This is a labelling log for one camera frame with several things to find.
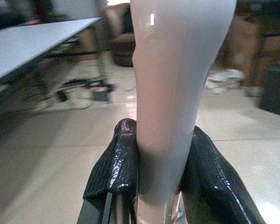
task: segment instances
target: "white table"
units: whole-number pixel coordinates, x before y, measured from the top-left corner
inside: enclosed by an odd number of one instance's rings
[[[0,84],[100,18],[55,22],[0,31]]]

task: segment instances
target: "tiled floor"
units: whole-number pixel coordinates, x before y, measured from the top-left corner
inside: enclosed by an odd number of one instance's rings
[[[133,68],[105,66],[117,85],[114,103],[6,118],[14,127],[0,138],[0,224],[76,223],[114,126],[136,119]],[[280,224],[280,116],[258,109],[257,100],[242,90],[204,91],[196,123],[238,171],[267,224]]]

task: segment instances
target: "black carbon fiber part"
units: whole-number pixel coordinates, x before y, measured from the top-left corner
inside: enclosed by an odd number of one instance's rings
[[[113,139],[90,174],[83,199],[112,192],[125,196],[131,203],[138,186],[138,148],[136,121],[121,120]]]
[[[182,195],[188,224],[265,224],[235,169],[197,126]]]

